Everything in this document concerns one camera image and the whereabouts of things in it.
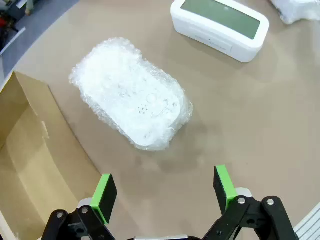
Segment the unwrapped white digital clock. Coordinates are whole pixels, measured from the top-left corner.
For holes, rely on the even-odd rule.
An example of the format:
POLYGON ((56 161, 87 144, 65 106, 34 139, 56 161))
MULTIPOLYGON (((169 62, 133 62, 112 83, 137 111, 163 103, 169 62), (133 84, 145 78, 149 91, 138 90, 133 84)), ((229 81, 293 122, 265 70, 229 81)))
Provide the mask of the unwrapped white digital clock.
POLYGON ((269 20, 235 0, 174 0, 174 29, 241 62, 251 62, 261 50, 269 20))

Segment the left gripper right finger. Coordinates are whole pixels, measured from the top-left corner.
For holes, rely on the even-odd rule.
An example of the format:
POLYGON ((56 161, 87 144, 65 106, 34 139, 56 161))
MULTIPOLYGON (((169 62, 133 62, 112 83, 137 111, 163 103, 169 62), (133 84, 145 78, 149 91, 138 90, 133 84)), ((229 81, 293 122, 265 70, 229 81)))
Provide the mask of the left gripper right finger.
POLYGON ((242 229, 254 230, 259 240, 299 240, 279 197, 238 194, 225 165, 214 167, 213 188, 221 217, 202 240, 236 240, 242 229))

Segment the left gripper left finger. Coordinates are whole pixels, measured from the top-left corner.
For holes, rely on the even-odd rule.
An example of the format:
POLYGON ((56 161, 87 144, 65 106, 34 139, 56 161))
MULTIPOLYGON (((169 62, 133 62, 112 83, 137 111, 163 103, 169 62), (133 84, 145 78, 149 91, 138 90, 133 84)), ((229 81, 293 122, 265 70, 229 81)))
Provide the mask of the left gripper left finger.
POLYGON ((48 219, 41 240, 115 240, 106 225, 117 197, 112 174, 103 174, 89 204, 73 212, 57 209, 48 219))

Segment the bubble-wrapped clock grey screen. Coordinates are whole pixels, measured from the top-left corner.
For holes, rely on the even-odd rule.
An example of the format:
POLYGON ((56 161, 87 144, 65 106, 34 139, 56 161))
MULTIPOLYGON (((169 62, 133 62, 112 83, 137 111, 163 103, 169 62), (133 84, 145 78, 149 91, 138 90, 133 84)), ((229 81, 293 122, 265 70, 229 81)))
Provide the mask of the bubble-wrapped clock grey screen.
POLYGON ((300 20, 320 22, 320 0, 269 0, 287 25, 300 20))

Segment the ribbed grey aluminium panel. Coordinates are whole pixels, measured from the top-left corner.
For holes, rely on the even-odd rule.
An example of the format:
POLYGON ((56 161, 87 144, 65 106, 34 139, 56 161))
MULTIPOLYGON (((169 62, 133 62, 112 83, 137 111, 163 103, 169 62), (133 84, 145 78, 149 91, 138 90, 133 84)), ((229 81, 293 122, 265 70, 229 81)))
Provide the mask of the ribbed grey aluminium panel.
POLYGON ((293 229, 298 240, 320 240, 320 202, 293 229))

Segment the bubble-wrapped clock white back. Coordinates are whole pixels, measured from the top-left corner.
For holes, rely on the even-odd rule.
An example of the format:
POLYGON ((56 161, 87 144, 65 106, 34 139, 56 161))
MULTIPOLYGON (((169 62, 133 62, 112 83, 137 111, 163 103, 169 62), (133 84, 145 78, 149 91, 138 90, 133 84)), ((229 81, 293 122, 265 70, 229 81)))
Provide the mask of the bubble-wrapped clock white back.
POLYGON ((72 68, 69 82, 102 122, 140 150, 166 149, 193 114, 178 81, 123 37, 97 44, 72 68))

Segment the brown cardboard box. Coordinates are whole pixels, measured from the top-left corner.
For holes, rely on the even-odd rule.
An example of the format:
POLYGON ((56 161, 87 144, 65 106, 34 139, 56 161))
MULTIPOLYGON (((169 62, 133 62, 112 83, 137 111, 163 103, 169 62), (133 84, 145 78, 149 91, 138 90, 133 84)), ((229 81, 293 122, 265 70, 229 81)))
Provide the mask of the brown cardboard box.
POLYGON ((0 89, 0 215, 19 240, 38 240, 51 213, 73 211, 101 174, 49 86, 19 72, 0 89))

